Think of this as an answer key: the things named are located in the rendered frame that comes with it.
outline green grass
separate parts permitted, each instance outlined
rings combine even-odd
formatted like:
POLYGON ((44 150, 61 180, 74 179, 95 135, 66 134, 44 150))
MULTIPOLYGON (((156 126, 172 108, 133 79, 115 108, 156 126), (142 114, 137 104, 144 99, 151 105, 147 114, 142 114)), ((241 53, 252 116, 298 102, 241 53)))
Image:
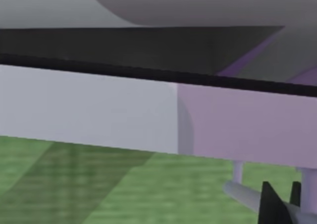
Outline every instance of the green grass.
MULTIPOLYGON (((2 224, 252 224, 224 195, 230 161, 0 138, 2 224)), ((293 168, 246 164, 244 184, 270 181, 288 200, 293 168)))

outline green floor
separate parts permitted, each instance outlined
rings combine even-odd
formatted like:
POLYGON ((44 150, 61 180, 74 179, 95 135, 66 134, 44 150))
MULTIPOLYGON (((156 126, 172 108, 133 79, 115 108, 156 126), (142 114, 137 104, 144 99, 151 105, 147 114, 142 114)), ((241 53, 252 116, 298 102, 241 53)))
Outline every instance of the green floor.
MULTIPOLYGON (((255 224, 225 196, 225 160, 0 137, 1 224, 255 224)), ((246 164, 288 199, 293 168, 246 164)))

